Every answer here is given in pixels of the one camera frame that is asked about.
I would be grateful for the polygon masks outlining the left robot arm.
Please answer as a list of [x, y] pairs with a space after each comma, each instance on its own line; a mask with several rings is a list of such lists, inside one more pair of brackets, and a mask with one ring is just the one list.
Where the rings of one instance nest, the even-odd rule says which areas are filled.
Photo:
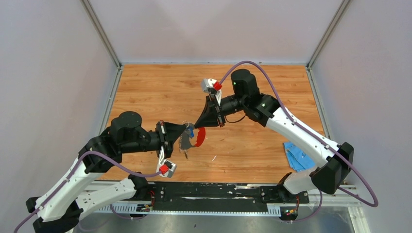
[[159, 121], [153, 131], [142, 127], [140, 114], [127, 111], [114, 118], [100, 135], [79, 151], [72, 166], [46, 194], [27, 199], [37, 233], [66, 233], [94, 211], [120, 200], [153, 197], [148, 175], [124, 168], [128, 176], [107, 188], [84, 194], [84, 190], [112, 167], [121, 168], [125, 153], [151, 152], [158, 155], [152, 177], [169, 177], [175, 171], [170, 161], [174, 143], [186, 130], [185, 124]]

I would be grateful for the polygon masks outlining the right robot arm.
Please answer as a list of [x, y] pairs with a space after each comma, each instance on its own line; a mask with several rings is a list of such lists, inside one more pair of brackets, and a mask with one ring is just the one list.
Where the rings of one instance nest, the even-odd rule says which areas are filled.
[[354, 148], [347, 142], [339, 145], [323, 137], [294, 118], [289, 110], [283, 110], [276, 98], [260, 92], [256, 77], [249, 70], [235, 70], [230, 78], [234, 94], [224, 98], [217, 80], [202, 80], [202, 90], [208, 96], [194, 127], [222, 127], [227, 115], [243, 111], [250, 120], [286, 137], [315, 163], [307, 170], [286, 174], [278, 182], [277, 195], [282, 202], [291, 202], [298, 193], [313, 189], [334, 194], [351, 171], [337, 154], [352, 162]]

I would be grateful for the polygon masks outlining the red handled metal key holder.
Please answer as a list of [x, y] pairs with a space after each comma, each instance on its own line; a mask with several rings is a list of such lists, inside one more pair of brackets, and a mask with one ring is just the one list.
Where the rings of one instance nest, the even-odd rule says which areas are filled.
[[193, 148], [200, 147], [206, 139], [206, 129], [199, 128], [196, 129], [193, 123], [188, 121], [183, 121], [183, 124], [186, 124], [187, 128], [192, 127], [194, 132], [194, 137], [189, 138], [186, 130], [181, 134], [179, 137], [179, 152], [184, 155], [184, 157], [188, 160], [189, 159], [189, 150]]

